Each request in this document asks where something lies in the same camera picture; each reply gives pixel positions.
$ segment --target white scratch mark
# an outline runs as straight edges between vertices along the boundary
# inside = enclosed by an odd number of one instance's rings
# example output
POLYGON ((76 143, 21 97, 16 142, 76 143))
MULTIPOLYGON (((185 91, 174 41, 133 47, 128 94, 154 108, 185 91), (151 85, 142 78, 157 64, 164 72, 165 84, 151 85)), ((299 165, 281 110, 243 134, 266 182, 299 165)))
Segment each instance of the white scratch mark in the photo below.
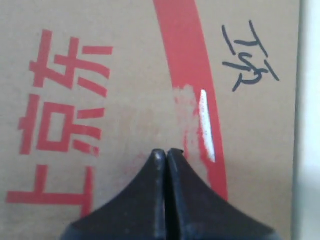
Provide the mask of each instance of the white scratch mark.
POLYGON ((200 95, 199 112, 200 112, 202 134, 204 139, 204 146, 208 153, 209 158, 211 159, 212 162, 215 163, 216 156, 215 156, 214 141, 212 138, 212 129, 211 129, 211 123, 210 123, 207 92, 203 89, 201 90, 201 95, 200 95))

